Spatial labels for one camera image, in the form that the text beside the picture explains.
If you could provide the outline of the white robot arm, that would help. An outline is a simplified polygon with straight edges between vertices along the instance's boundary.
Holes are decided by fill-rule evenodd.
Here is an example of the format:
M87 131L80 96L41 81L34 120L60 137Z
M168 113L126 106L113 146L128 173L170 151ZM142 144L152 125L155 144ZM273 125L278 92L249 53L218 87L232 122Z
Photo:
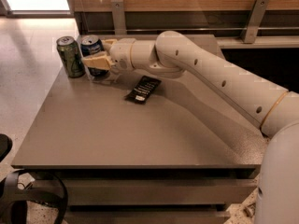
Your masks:
M110 39L83 58L91 68L145 70L173 77L188 71L202 80L262 134L270 138L263 155L255 224L299 224L299 95L229 63L166 31L154 40Z

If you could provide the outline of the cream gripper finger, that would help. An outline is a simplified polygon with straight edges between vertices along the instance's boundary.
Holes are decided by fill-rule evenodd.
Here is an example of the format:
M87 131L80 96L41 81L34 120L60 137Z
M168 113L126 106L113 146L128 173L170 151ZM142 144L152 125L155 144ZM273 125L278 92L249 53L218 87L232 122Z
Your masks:
M110 51L110 49L112 48L112 46L117 43L118 40L117 39L103 39L102 40L102 44L103 44L103 48L105 51Z
M82 62L89 68L95 68L100 70L110 70L113 62L111 58L105 53L94 54L82 58Z

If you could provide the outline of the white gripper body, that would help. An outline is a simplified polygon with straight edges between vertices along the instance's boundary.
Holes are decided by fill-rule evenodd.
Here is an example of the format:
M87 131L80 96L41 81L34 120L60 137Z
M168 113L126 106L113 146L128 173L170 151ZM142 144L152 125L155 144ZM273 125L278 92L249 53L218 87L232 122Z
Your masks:
M123 38L111 46L109 54L112 62L119 70L134 70L131 60L131 50L134 43L134 38Z

